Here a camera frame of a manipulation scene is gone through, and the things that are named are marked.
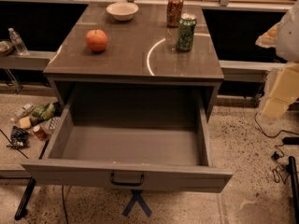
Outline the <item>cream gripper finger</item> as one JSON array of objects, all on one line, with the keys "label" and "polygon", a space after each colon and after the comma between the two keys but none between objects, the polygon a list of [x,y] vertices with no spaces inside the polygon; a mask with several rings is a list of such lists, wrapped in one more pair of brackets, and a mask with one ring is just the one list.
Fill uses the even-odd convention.
[{"label": "cream gripper finger", "polygon": [[299,98],[299,63],[287,63],[276,71],[261,113],[268,119],[279,119]]},{"label": "cream gripper finger", "polygon": [[279,23],[273,25],[267,32],[260,35],[255,44],[261,48],[274,48],[277,44],[277,33]]}]

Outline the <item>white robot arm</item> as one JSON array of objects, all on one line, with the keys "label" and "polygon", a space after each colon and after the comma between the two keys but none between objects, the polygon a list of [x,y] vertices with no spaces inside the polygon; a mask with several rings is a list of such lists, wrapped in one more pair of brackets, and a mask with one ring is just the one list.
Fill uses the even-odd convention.
[{"label": "white robot arm", "polygon": [[274,48],[276,55],[287,62],[271,79],[270,92],[261,107],[265,118],[278,119],[299,98],[299,0],[255,44]]}]

